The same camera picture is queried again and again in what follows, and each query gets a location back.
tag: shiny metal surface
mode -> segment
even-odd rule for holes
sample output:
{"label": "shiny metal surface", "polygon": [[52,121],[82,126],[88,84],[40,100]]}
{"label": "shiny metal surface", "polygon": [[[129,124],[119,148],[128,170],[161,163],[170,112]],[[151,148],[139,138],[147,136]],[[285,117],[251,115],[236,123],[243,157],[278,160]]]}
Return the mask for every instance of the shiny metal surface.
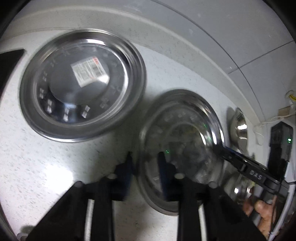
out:
{"label": "shiny metal surface", "polygon": [[214,145],[224,137],[214,110],[198,94],[172,90],[149,108],[139,134],[138,184],[142,195],[155,210],[177,215],[177,202],[162,195],[156,156],[160,151],[174,164],[179,176],[200,183],[218,183],[224,161],[213,154]]}
{"label": "shiny metal surface", "polygon": [[239,172],[234,172],[223,185],[232,200],[242,205],[251,195],[255,183]]}
{"label": "shiny metal surface", "polygon": [[145,83],[144,61],[130,42],[104,30],[78,30],[53,39],[32,58],[20,105],[40,135],[83,141],[119,124]]}
{"label": "shiny metal surface", "polygon": [[246,120],[242,111],[237,108],[230,124],[231,143],[240,150],[243,155],[248,153],[248,130]]}

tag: yellow wire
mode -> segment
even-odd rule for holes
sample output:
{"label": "yellow wire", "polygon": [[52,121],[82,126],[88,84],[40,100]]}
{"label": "yellow wire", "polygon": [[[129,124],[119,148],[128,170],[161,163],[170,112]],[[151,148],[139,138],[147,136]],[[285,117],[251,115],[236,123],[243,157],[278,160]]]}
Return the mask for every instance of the yellow wire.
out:
{"label": "yellow wire", "polygon": [[296,97],[294,95],[289,95],[289,97],[290,97],[291,100],[296,101]]}

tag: metal rim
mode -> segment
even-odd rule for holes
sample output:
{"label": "metal rim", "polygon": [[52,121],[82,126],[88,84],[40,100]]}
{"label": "metal rim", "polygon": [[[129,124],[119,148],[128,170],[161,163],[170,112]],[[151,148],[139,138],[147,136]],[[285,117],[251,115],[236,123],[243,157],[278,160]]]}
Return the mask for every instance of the metal rim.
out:
{"label": "metal rim", "polygon": [[[129,84],[123,96],[122,103],[115,106],[116,110],[114,112],[107,113],[99,121],[91,120],[90,122],[93,124],[91,128],[88,126],[89,123],[71,125],[50,119],[38,106],[32,94],[35,88],[33,86],[34,83],[32,84],[34,71],[40,66],[42,61],[58,48],[59,44],[67,43],[67,39],[73,36],[77,38],[82,38],[82,36],[86,38],[88,36],[88,38],[99,41],[108,39],[110,41],[108,47],[111,49],[116,48],[119,51],[126,60],[125,64],[129,72]],[[20,84],[20,106],[26,121],[38,134],[60,142],[79,142],[96,138],[119,125],[140,101],[145,87],[146,69],[144,61],[138,50],[128,40],[105,30],[82,29],[63,34],[53,39],[34,55],[24,72]]]}
{"label": "metal rim", "polygon": [[[194,103],[196,100],[198,100],[200,103],[202,103],[202,105],[204,106],[204,111],[207,113],[210,113],[210,119],[213,121],[212,122],[213,128],[215,128],[215,130],[217,130],[219,132],[219,134],[221,135],[221,141],[219,141],[217,144],[224,146],[224,136],[223,136],[223,131],[222,131],[222,127],[219,122],[219,119],[218,119],[216,113],[214,112],[214,110],[212,109],[212,107],[210,106],[210,104],[205,99],[203,99],[201,96],[199,96],[198,94],[196,94],[192,91],[189,91],[189,90],[172,90],[172,91],[162,94],[150,106],[150,108],[148,109],[148,111],[145,115],[146,118],[144,118],[145,123],[142,126],[142,128],[140,130],[140,134],[139,134],[139,144],[138,144],[138,150],[137,150],[137,154],[136,154],[137,155],[137,164],[136,164],[136,166],[137,166],[137,182],[138,182],[140,192],[141,192],[142,196],[144,197],[144,199],[146,200],[146,202],[156,211],[166,214],[166,215],[170,215],[170,216],[178,215],[176,203],[172,204],[172,206],[176,206],[176,208],[174,208],[175,210],[173,210],[173,211],[167,210],[167,209],[164,209],[163,207],[158,206],[153,201],[153,199],[151,198],[151,196],[149,194],[149,191],[148,191],[149,185],[147,184],[147,181],[145,180],[146,176],[145,176],[145,167],[144,167],[144,158],[143,158],[143,154],[145,152],[144,151],[144,148],[145,148],[144,142],[145,142],[145,136],[146,136],[146,133],[147,133],[149,127],[153,123],[154,119],[161,112],[163,105],[165,105],[167,102],[169,102],[170,100],[172,100],[174,98],[179,99],[179,101],[181,101],[182,97],[185,97],[186,100],[188,101],[188,103],[191,103],[191,104]],[[223,162],[219,182],[221,182],[221,180],[222,180],[224,170],[225,170],[225,162]]]}

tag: finger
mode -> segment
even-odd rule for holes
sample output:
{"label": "finger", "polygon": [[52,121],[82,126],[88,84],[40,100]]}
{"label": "finger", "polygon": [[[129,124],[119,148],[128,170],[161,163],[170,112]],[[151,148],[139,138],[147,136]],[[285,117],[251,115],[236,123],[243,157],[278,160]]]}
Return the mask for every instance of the finger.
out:
{"label": "finger", "polygon": [[262,200],[258,200],[254,205],[255,210],[264,220],[270,220],[272,215],[272,206]]}
{"label": "finger", "polygon": [[270,221],[261,219],[258,225],[258,229],[265,236],[265,238],[268,239],[269,232],[270,232]]}

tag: barcode sticker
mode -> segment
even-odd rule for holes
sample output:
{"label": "barcode sticker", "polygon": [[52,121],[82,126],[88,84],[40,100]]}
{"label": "barcode sticker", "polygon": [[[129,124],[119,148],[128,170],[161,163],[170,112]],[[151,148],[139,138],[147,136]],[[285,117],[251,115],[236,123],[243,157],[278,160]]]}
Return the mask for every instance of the barcode sticker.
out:
{"label": "barcode sticker", "polygon": [[95,81],[108,83],[109,77],[96,56],[73,63],[71,67],[80,87]]}

